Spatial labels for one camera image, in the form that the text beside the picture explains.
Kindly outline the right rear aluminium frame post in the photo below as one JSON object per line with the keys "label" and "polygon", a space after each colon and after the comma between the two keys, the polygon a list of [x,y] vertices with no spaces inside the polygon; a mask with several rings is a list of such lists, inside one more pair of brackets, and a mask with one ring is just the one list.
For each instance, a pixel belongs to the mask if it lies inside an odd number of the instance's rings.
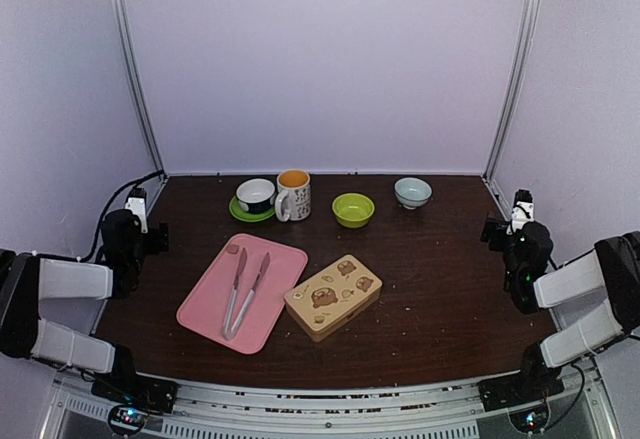
{"label": "right rear aluminium frame post", "polygon": [[506,145],[509,129],[516,111],[523,84],[527,60],[531,51],[538,21],[541,0],[523,0],[521,20],[511,72],[505,92],[498,127],[491,147],[483,178],[490,183],[495,177],[498,164]]}

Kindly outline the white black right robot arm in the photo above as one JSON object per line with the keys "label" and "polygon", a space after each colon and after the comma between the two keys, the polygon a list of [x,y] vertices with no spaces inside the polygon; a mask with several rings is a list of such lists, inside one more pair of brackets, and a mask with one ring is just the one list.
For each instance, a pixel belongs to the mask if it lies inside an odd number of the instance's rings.
{"label": "white black right robot arm", "polygon": [[639,327],[639,233],[597,241],[561,266],[551,265],[553,242],[546,226],[488,217],[480,240],[502,254],[504,291],[523,314],[580,305],[573,320],[527,347],[520,371],[509,378],[519,399],[535,399],[561,369],[597,354]]}

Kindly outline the aluminium frame post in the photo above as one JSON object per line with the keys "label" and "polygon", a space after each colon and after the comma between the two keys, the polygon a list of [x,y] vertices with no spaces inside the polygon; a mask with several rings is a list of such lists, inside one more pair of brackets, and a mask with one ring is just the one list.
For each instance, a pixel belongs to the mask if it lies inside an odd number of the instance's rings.
{"label": "aluminium frame post", "polygon": [[506,145],[509,129],[516,111],[523,84],[527,60],[531,51],[538,21],[541,0],[523,0],[521,20],[511,72],[505,92],[498,127],[491,147],[483,178],[490,183],[495,177],[498,164]]}
{"label": "aluminium frame post", "polygon": [[111,0],[112,9],[118,29],[120,47],[124,59],[127,84],[130,90],[133,107],[139,122],[143,141],[156,171],[163,172],[164,164],[155,137],[149,111],[144,96],[142,81],[137,65],[134,45],[125,0]]}

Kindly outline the lime green bowl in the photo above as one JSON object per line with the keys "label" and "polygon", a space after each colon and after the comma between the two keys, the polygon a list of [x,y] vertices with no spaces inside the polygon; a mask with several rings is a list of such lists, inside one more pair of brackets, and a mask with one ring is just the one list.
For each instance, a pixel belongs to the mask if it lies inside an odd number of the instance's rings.
{"label": "lime green bowl", "polygon": [[345,228],[358,229],[366,226],[375,213],[375,204],[359,193],[344,193],[332,202],[336,221]]}

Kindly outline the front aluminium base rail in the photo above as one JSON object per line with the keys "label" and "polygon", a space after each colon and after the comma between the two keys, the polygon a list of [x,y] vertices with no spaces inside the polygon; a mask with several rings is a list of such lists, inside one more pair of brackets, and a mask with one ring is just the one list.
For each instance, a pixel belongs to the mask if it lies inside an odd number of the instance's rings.
{"label": "front aluminium base rail", "polygon": [[136,438],[618,438],[598,367],[561,373],[562,393],[493,411],[476,378],[365,389],[264,389],[181,380],[174,408]]}

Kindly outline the green saucer plate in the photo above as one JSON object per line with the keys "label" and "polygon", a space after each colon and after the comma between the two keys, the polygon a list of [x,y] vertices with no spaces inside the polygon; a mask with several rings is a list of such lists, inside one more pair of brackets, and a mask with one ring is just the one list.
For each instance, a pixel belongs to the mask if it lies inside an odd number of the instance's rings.
{"label": "green saucer plate", "polygon": [[245,223],[258,223],[263,222],[275,215],[274,207],[270,207],[268,210],[261,213],[250,213],[244,211],[236,197],[233,197],[229,202],[229,213],[231,216],[241,222]]}

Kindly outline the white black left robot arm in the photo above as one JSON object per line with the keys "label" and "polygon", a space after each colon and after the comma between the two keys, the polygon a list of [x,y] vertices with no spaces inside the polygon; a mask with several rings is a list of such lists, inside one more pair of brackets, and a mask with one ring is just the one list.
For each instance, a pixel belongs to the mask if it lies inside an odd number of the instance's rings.
{"label": "white black left robot arm", "polygon": [[127,209],[107,214],[99,227],[95,262],[42,253],[1,252],[1,352],[95,374],[123,403],[144,392],[131,351],[98,339],[89,322],[65,306],[97,312],[107,300],[125,299],[139,286],[145,259],[169,249],[165,223],[145,230]]}

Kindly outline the pink plastic tray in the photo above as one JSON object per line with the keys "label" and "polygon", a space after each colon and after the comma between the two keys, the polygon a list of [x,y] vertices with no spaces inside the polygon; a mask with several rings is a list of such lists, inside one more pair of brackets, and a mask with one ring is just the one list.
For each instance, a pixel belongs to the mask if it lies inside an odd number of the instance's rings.
{"label": "pink plastic tray", "polygon": [[[239,246],[236,254],[226,248]],[[221,249],[178,308],[186,329],[238,353],[259,352],[308,262],[301,249],[236,234]]]}

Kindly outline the bear print tin lid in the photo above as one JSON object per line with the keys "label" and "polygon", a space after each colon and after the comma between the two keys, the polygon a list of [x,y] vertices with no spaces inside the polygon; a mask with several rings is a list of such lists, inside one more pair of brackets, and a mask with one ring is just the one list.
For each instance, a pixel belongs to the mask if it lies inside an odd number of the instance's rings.
{"label": "bear print tin lid", "polygon": [[381,279],[351,254],[344,255],[284,295],[287,312],[320,342],[376,302]]}

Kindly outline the tan tin box base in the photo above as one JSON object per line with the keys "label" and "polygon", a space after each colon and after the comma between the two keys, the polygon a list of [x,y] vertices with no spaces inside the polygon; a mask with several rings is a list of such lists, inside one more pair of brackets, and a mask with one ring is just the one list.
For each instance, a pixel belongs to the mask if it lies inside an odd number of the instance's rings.
{"label": "tan tin box base", "polygon": [[292,290],[285,295],[289,315],[314,341],[320,342],[348,324],[376,302],[381,289],[364,293],[357,288],[330,287]]}

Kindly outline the right aluminium table rail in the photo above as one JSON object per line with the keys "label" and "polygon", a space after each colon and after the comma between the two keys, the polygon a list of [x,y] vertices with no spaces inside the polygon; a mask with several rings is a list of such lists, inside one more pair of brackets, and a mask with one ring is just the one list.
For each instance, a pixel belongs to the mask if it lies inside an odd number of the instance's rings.
{"label": "right aluminium table rail", "polygon": [[[485,184],[487,190],[489,191],[491,198],[496,204],[499,210],[500,217],[502,219],[508,219],[511,215],[512,200],[507,198],[495,179],[489,179],[485,176],[482,176],[481,179]],[[560,331],[563,328],[564,320],[560,319],[558,314],[553,309],[549,309],[548,312],[550,317],[552,318],[556,330]]]}

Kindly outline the floral white mug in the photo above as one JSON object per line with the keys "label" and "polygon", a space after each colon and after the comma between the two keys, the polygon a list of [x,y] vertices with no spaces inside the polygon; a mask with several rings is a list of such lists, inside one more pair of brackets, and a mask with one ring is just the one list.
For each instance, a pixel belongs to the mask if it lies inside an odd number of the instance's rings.
{"label": "floral white mug", "polygon": [[311,214],[310,175],[303,170],[288,170],[276,180],[274,210],[280,222],[298,222]]}

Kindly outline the left rear aluminium frame post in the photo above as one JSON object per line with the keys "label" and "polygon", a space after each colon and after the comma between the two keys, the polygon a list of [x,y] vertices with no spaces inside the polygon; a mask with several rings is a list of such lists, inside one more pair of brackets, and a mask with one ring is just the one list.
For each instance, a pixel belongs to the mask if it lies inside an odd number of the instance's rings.
{"label": "left rear aluminium frame post", "polygon": [[111,0],[112,9],[118,29],[120,47],[124,59],[127,84],[130,90],[133,107],[139,122],[143,141],[156,171],[163,172],[164,164],[155,137],[149,111],[144,96],[142,81],[137,65],[134,45],[125,0]]}

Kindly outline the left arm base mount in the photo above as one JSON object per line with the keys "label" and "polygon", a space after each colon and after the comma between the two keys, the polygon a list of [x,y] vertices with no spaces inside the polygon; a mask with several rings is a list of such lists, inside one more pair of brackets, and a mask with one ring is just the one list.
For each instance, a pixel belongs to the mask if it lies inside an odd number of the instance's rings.
{"label": "left arm base mount", "polygon": [[89,373],[91,394],[114,402],[107,425],[121,437],[141,432],[152,417],[171,414],[179,386],[176,382],[136,375],[132,384],[105,374]]}

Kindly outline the navy white dotted bowl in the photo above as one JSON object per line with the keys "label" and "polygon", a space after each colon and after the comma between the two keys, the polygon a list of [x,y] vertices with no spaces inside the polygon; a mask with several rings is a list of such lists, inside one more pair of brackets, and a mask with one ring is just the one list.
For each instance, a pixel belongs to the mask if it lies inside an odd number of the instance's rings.
{"label": "navy white dotted bowl", "polygon": [[236,189],[235,196],[244,211],[261,213],[274,205],[276,187],[267,179],[254,178],[243,182]]}

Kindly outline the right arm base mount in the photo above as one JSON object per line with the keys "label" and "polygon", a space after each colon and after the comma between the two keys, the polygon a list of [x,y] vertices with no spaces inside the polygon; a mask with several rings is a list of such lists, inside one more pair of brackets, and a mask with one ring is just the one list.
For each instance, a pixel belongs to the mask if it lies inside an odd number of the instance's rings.
{"label": "right arm base mount", "polygon": [[532,435],[550,424],[548,400],[561,394],[564,384],[554,377],[539,381],[516,373],[482,380],[478,391],[486,412],[506,412],[517,432]]}

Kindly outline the light blue patterned bowl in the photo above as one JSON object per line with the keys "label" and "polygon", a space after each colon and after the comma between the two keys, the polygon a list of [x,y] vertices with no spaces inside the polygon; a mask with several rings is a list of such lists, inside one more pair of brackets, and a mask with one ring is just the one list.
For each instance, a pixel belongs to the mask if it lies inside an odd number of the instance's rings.
{"label": "light blue patterned bowl", "polygon": [[422,179],[403,177],[395,182],[394,193],[402,207],[408,210],[415,210],[431,199],[432,188]]}

